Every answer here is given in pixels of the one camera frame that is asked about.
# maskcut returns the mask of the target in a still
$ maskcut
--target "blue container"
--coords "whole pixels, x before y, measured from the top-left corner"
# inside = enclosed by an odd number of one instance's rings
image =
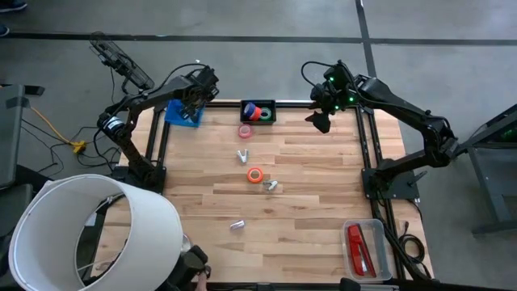
[[[180,100],[174,99],[169,101],[169,106],[167,107],[167,112],[165,113],[165,121],[174,125],[198,128],[201,124],[201,117],[203,117],[204,108],[201,108],[197,111],[197,122],[192,121],[190,118],[183,119],[181,115],[179,115],[182,109],[183,104]]]

